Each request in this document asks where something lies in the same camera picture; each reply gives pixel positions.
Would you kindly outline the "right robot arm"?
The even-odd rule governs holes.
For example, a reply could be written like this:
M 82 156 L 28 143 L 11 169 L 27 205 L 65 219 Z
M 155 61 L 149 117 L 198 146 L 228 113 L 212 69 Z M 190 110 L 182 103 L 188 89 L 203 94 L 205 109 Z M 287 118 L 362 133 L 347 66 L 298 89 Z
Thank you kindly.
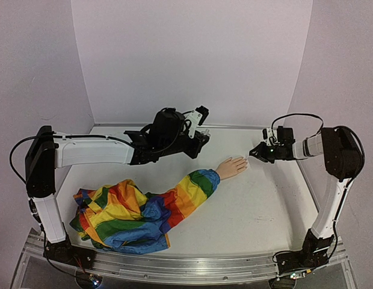
M 264 163 L 306 160 L 319 155 L 324 158 L 328 173 L 325 204 L 308 229 L 302 248 L 273 256 L 279 276 L 306 275 L 328 264 L 336 251 L 336 225 L 350 188 L 365 165 L 365 152 L 356 133 L 347 126 L 322 127 L 302 141 L 294 138 L 292 128 L 283 126 L 266 128 L 262 134 L 263 140 L 248 154 Z

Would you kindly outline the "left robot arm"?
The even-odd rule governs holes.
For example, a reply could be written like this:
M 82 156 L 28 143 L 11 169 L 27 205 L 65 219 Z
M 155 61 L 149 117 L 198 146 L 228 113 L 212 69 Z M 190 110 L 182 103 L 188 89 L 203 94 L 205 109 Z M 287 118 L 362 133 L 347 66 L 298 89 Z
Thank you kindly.
M 164 108 L 141 130 L 125 131 L 129 141 L 108 135 L 57 133 L 49 125 L 28 137 L 32 144 L 25 156 L 21 181 L 26 186 L 31 214 L 46 234 L 43 256 L 49 261 L 92 269 L 96 255 L 95 250 L 70 242 L 58 208 L 55 169 L 97 163 L 143 165 L 181 152 L 195 159 L 210 138 L 207 132 L 197 130 L 208 114 L 204 106 L 186 113 Z

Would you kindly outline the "clear nail polish bottle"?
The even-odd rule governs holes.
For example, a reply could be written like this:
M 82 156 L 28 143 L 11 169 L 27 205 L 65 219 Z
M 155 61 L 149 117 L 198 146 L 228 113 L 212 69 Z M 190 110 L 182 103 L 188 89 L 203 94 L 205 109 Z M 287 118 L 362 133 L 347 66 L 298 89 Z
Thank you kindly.
M 202 134 L 208 137 L 211 136 L 208 129 L 205 129 L 204 131 L 202 131 Z

